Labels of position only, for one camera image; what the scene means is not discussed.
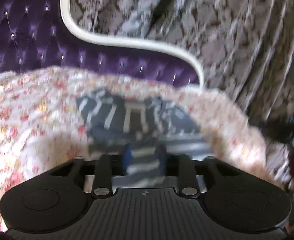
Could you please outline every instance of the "silver screw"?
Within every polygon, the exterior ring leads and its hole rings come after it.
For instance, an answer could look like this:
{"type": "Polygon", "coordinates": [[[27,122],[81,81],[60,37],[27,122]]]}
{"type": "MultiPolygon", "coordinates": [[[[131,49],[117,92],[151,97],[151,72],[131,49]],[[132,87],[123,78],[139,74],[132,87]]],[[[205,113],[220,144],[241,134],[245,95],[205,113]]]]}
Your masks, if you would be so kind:
{"type": "Polygon", "coordinates": [[[196,195],[197,193],[198,193],[198,190],[196,190],[193,187],[186,187],[183,189],[183,194],[187,196],[193,196],[193,195],[196,195]]]}
{"type": "Polygon", "coordinates": [[[107,189],[105,187],[99,187],[99,188],[96,188],[93,192],[97,196],[104,196],[104,195],[107,195],[110,191],[109,191],[109,189],[107,189]]]}

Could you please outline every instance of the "purple upholstery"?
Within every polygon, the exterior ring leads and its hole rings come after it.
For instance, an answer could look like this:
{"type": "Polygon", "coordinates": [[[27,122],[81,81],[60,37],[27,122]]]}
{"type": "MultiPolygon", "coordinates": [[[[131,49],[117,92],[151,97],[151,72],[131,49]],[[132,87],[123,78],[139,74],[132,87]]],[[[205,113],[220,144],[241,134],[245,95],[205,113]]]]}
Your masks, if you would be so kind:
{"type": "Polygon", "coordinates": [[[59,0],[0,0],[0,73],[51,65],[126,74],[175,87],[198,83],[192,66],[174,56],[76,38],[63,24],[59,0]]]}

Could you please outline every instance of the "floral bedsheet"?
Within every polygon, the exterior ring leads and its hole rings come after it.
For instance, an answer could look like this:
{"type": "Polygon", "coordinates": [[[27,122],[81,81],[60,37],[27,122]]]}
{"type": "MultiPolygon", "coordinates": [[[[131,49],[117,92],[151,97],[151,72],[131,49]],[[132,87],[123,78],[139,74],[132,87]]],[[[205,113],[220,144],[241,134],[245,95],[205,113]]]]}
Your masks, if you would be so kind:
{"type": "Polygon", "coordinates": [[[75,103],[76,97],[98,87],[126,98],[161,96],[179,103],[201,125],[219,159],[271,181],[263,137],[223,92],[175,90],[158,82],[51,67],[0,75],[0,198],[11,187],[73,157],[98,157],[88,155],[75,103]]]}

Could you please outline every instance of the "ribbed black surface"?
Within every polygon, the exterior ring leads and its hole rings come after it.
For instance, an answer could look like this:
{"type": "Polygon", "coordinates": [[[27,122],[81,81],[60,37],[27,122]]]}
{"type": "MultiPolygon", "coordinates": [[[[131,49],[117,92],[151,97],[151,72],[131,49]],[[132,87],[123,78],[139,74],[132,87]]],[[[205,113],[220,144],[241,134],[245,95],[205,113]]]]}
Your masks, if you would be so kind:
{"type": "Polygon", "coordinates": [[[278,240],[285,237],[281,229],[250,235],[223,228],[204,213],[197,200],[180,198],[173,189],[133,188],[119,189],[111,198],[95,200],[84,217],[63,230],[48,234],[9,230],[8,234],[16,240],[278,240]]]}

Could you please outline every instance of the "folded gray striped cloth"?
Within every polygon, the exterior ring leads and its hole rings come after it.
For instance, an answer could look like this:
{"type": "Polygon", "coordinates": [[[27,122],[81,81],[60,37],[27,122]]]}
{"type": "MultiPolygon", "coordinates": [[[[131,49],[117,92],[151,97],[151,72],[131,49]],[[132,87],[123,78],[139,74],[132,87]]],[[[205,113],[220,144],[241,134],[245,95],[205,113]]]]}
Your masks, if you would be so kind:
{"type": "Polygon", "coordinates": [[[113,179],[115,188],[169,186],[165,180],[167,153],[187,154],[196,160],[213,156],[199,127],[174,102],[126,100],[98,89],[77,98],[76,103],[84,119],[89,152],[124,155],[127,175],[113,179]]]}

